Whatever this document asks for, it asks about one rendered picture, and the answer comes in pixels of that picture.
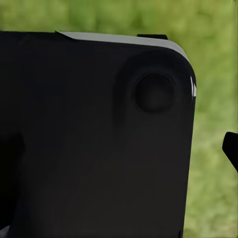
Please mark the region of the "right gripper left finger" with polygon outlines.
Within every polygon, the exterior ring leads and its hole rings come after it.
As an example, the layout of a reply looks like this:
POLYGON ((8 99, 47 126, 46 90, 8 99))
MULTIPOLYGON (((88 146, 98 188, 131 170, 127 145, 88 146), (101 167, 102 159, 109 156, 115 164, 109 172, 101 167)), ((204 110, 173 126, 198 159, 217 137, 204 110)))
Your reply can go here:
POLYGON ((25 150, 22 132, 0 137, 0 191, 25 150))

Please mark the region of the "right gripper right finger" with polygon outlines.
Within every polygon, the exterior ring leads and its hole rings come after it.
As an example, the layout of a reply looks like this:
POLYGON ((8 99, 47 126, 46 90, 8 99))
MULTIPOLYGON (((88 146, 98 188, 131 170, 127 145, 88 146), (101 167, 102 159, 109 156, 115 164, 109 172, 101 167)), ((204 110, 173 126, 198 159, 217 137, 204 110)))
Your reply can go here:
POLYGON ((227 132, 222 149, 238 172, 238 133, 227 132))

